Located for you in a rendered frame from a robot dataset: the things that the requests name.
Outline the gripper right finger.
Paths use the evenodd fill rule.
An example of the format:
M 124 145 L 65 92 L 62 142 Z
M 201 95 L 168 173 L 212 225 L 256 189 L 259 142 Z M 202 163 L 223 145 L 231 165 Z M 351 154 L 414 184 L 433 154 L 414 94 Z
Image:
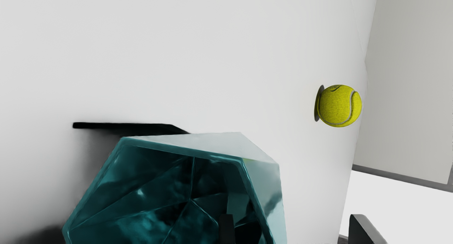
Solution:
M 351 214 L 349 244 L 388 244 L 388 242 L 365 215 Z

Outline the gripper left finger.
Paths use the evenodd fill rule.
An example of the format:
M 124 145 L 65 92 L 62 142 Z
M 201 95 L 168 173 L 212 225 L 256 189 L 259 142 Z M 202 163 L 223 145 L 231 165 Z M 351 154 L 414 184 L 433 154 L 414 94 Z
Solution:
M 233 215 L 221 214 L 218 219 L 218 229 L 219 244 L 236 244 Z

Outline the yellow tennis ball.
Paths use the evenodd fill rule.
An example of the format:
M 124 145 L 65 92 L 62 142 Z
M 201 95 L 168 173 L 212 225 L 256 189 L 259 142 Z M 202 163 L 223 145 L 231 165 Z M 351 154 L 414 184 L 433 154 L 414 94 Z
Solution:
M 315 113 L 325 124 L 346 127 L 361 115 L 362 101 L 359 92 L 350 86 L 333 85 L 319 93 L 315 101 Z

